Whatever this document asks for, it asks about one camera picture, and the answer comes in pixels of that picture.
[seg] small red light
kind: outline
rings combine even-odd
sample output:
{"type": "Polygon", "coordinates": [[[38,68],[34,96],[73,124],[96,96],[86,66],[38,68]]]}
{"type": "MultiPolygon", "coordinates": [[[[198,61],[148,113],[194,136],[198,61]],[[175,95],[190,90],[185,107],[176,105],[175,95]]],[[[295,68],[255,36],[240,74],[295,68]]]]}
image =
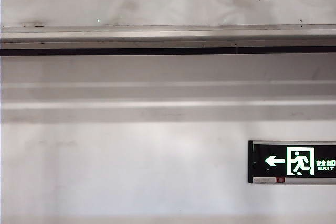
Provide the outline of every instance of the small red light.
{"type": "Polygon", "coordinates": [[[275,178],[275,181],[277,183],[284,183],[285,182],[285,178],[284,177],[277,177],[277,178],[275,178]]]}

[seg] emergency exit sign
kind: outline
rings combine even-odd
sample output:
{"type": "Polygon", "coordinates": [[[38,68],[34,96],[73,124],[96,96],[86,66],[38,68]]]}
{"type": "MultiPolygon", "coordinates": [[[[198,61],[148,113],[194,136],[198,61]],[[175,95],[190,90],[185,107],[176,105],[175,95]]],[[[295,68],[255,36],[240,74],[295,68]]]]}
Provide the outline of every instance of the emergency exit sign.
{"type": "Polygon", "coordinates": [[[249,183],[336,184],[336,142],[249,141],[249,183]]]}

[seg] black sign panel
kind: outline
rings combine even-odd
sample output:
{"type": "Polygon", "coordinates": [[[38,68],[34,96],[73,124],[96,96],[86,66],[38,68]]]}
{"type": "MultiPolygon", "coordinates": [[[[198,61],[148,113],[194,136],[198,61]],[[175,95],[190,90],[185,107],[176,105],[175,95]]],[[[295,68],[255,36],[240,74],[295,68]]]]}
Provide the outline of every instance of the black sign panel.
{"type": "Polygon", "coordinates": [[[336,143],[249,141],[248,178],[250,183],[336,179],[336,143]]]}

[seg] metal trim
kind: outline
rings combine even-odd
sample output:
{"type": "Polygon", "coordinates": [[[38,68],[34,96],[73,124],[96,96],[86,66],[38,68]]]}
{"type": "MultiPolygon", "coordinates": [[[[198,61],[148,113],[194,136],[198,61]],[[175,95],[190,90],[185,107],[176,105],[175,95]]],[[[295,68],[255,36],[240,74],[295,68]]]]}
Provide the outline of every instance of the metal trim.
{"type": "Polygon", "coordinates": [[[2,49],[335,46],[336,25],[4,27],[2,49]]]}

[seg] white arrow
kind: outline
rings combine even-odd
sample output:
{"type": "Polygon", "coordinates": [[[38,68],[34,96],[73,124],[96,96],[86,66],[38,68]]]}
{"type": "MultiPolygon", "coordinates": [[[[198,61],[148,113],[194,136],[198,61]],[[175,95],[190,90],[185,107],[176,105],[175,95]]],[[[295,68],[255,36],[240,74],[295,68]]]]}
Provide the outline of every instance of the white arrow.
{"type": "Polygon", "coordinates": [[[277,166],[275,163],[284,163],[284,159],[276,159],[277,156],[270,156],[268,159],[265,160],[267,164],[270,166],[277,166]]]}

